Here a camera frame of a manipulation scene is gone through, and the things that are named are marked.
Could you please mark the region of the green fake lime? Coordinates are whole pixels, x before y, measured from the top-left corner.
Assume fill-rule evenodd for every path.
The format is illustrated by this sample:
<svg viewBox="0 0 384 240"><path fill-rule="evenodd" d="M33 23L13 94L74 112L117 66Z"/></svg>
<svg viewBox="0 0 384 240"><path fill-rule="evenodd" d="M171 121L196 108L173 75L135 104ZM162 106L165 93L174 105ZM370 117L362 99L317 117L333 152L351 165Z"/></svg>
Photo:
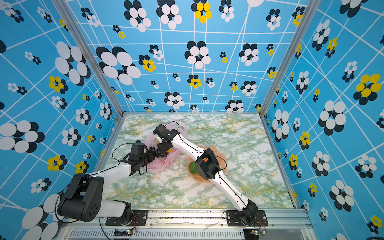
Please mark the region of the green fake lime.
<svg viewBox="0 0 384 240"><path fill-rule="evenodd" d="M192 175L197 175L199 173L196 162L191 162L189 164L189 171L191 172Z"/></svg>

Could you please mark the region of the pink scalloped plastic plate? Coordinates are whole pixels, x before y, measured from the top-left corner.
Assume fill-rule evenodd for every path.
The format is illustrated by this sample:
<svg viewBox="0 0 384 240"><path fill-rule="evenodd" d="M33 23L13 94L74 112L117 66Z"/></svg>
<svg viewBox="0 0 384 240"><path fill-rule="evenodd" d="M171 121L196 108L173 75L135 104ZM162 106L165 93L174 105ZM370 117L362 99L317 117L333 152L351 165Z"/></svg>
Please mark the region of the pink scalloped plastic plate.
<svg viewBox="0 0 384 240"><path fill-rule="evenodd" d="M215 146L204 148L203 146L195 146L193 150L193 156L187 154L186 170L190 176L198 183L209 183L210 180L215 178L217 172L222 171L223 174L227 172L227 158L224 154L219 153ZM196 162L199 173L192 175L189 171L189 164Z"/></svg>

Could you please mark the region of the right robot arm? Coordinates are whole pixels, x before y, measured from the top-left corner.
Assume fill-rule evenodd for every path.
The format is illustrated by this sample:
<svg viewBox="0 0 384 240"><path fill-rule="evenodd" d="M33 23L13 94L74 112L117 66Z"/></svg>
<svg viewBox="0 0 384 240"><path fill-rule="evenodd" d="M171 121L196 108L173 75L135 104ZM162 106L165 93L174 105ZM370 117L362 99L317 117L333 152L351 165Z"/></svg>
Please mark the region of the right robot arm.
<svg viewBox="0 0 384 240"><path fill-rule="evenodd" d="M257 205L228 180L213 150L194 145L178 130L168 130L164 125L157 126L153 134L158 140L158 147L162 152L177 149L191 157L197 164L198 174L204 180L214 183L230 199L244 225L252 226L256 223L259 211Z"/></svg>

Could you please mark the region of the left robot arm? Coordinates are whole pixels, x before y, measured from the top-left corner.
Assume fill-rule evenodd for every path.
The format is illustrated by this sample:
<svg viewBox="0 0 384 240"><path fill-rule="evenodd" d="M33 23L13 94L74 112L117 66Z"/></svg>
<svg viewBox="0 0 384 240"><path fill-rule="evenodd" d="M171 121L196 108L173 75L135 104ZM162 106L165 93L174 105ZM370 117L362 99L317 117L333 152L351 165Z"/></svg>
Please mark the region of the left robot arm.
<svg viewBox="0 0 384 240"><path fill-rule="evenodd" d="M131 151L122 160L118 160L115 166L91 174L75 174L55 203L55 215L86 223L95 218L111 218L130 223L134 218L131 204L105 200L104 189L139 173L141 168L146 168L154 159L148 147L136 141Z"/></svg>

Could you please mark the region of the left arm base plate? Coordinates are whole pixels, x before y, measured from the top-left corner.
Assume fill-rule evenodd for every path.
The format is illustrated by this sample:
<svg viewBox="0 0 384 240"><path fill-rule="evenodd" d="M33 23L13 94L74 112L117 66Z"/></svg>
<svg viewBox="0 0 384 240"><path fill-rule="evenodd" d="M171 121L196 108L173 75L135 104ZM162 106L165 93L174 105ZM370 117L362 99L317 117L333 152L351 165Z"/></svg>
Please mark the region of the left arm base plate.
<svg viewBox="0 0 384 240"><path fill-rule="evenodd" d="M114 227L134 227L145 226L148 218L148 210L129 210L127 216L113 218L109 217L106 220L106 226Z"/></svg>

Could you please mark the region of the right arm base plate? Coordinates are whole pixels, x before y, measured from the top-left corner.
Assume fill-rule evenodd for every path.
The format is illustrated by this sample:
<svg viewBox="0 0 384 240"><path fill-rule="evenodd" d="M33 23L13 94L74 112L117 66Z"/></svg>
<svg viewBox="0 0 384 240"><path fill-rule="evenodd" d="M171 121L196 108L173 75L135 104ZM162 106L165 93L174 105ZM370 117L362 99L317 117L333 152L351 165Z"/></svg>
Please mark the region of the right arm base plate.
<svg viewBox="0 0 384 240"><path fill-rule="evenodd" d="M265 211L259 210L255 215L246 215L237 210L227 210L223 218L229 227L267 227L269 225Z"/></svg>

